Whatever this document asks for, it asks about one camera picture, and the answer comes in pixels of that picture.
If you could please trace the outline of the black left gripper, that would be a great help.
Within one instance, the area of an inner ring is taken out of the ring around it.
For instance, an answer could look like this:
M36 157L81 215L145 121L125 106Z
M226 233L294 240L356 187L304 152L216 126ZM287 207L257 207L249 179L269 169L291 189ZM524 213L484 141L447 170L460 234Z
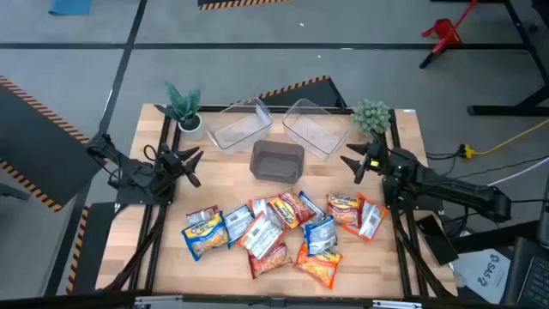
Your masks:
M196 167L202 158L203 152L199 147L186 150L170 150L162 145L160 155L160 188L167 188L175 184L181 176L186 176L194 187L200 187L201 182L195 175Z

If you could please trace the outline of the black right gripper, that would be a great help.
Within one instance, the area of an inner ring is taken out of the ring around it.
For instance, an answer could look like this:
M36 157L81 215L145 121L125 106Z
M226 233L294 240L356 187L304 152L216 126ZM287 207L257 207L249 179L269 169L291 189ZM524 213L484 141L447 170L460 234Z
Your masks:
M368 171L373 171L377 175L387 176L393 172L393 167L389 162L389 149L384 137L375 137L371 142L357 144L348 143L347 147L352 151L363 155L362 162L353 160L344 155L340 158L354 172L355 184L360 184Z

